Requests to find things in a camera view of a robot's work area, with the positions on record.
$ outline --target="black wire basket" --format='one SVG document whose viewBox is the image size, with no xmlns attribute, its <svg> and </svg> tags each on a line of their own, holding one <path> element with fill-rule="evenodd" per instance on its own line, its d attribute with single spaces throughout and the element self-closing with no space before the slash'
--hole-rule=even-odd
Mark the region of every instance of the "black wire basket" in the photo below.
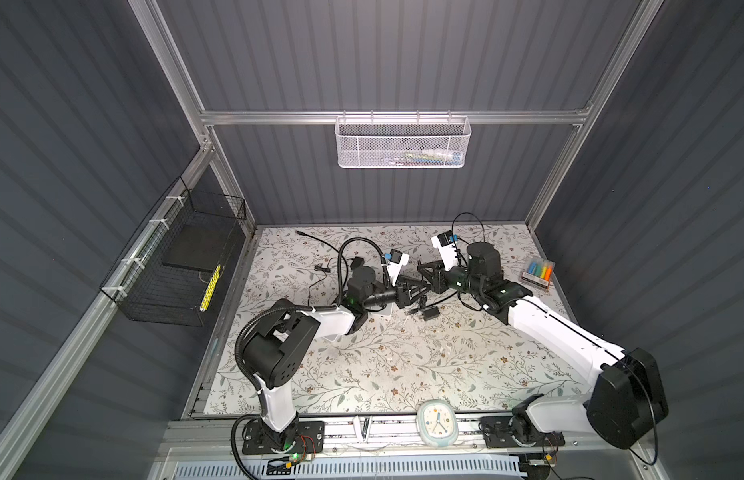
<svg viewBox="0 0 744 480">
<path fill-rule="evenodd" d="M 145 245 L 126 258 L 132 235 L 107 279 L 122 264 L 117 286 L 100 289 L 130 320 L 204 326 L 215 322 L 246 240 L 246 206 L 241 197 L 185 190 Z"/>
</svg>

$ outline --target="yellow object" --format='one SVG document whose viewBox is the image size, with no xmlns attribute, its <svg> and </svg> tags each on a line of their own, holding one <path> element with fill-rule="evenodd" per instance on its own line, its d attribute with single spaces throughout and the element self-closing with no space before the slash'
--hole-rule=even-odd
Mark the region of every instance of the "yellow object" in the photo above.
<svg viewBox="0 0 744 480">
<path fill-rule="evenodd" d="M 204 293 L 204 300 L 201 302 L 201 308 L 199 308 L 200 311 L 206 312 L 207 308 L 209 308 L 209 302 L 212 302 L 212 293 L 214 293 L 214 287 L 217 286 L 218 280 L 220 280 L 220 266 L 219 265 L 217 265 L 217 268 L 214 269 L 212 278 L 209 280 L 209 285 L 207 285 L 207 291 L 206 293 Z"/>
</svg>

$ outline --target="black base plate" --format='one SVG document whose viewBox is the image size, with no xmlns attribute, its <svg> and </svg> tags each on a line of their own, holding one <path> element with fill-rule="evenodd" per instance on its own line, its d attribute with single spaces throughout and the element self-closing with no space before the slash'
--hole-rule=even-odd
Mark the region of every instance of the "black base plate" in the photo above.
<svg viewBox="0 0 744 480">
<path fill-rule="evenodd" d="M 488 416 L 481 417 L 482 425 L 489 426 L 490 429 L 487 432 L 486 429 L 482 432 L 484 434 L 484 442 L 486 442 L 486 448 L 515 448 L 520 445 L 511 436 L 510 430 L 501 429 L 507 427 L 511 420 L 511 416 Z M 565 444 L 564 435 L 560 432 L 552 432 L 547 435 L 548 440 L 542 438 L 539 442 L 535 443 L 535 447 L 550 447 L 551 443 L 554 447 L 560 447 Z"/>
<path fill-rule="evenodd" d="M 265 435 L 262 429 L 262 420 L 253 420 L 243 429 L 243 455 L 267 455 L 273 453 L 272 448 L 280 448 L 273 445 L 271 439 Z M 323 450 L 324 422 L 298 422 L 297 438 L 306 437 L 305 452 L 321 453 Z M 298 440 L 289 453 L 303 453 L 303 443 Z"/>
</svg>

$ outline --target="floral tablecloth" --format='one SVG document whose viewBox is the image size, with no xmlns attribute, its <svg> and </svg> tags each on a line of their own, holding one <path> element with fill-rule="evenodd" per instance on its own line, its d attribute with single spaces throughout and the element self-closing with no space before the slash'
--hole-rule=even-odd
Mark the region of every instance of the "floral tablecloth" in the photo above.
<svg viewBox="0 0 744 480">
<path fill-rule="evenodd" d="M 367 236 L 383 251 L 396 247 L 411 256 L 403 273 L 419 278 L 416 260 L 437 260 L 431 236 L 449 226 L 333 226 L 266 228 L 257 246 L 225 350 L 204 413 L 233 415 L 258 411 L 257 396 L 238 371 L 233 344 L 239 330 L 276 300 L 326 305 L 337 293 L 337 256 L 327 246 L 295 233 L 302 230 L 338 246 L 351 236 Z M 480 226 L 455 227 L 468 241 L 481 240 Z M 501 254 L 505 277 L 517 280 L 537 248 L 525 225 L 487 225 L 486 240 Z M 362 256 L 379 268 L 374 249 L 355 242 L 346 258 Z M 316 264 L 330 265 L 323 279 Z M 552 286 L 535 290 L 550 307 L 566 314 Z M 430 294 L 429 302 L 442 298 Z M 538 342 L 483 312 L 472 312 L 454 296 L 430 321 L 394 307 L 390 317 L 371 315 L 357 333 L 336 343 L 314 340 L 293 378 L 293 398 L 301 412 L 411 412 L 432 398 L 458 410 L 511 408 L 534 393 L 580 393 L 583 380 Z"/>
</svg>

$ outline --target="corrugated wall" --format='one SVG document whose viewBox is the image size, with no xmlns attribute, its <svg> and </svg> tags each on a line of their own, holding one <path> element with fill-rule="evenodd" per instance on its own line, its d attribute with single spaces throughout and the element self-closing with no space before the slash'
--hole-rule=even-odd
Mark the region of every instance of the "corrugated wall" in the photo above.
<svg viewBox="0 0 744 480">
<path fill-rule="evenodd" d="M 337 166 L 328 126 L 216 127 L 259 224 L 523 220 L 568 125 L 473 127 L 463 168 Z"/>
<path fill-rule="evenodd" d="M 158 4 L 207 110 L 559 110 L 637 1 Z M 464 168 L 401 172 L 341 170 L 331 128 L 217 129 L 259 224 L 523 220 L 570 131 L 475 126 Z"/>
<path fill-rule="evenodd" d="M 744 478 L 744 2 L 666 0 L 537 229 L 578 320 L 660 364 L 674 478 Z"/>
<path fill-rule="evenodd" d="M 125 2 L 0 1 L 0 433 L 197 148 Z M 203 343 L 117 317 L 17 478 L 137 478 Z"/>
</svg>

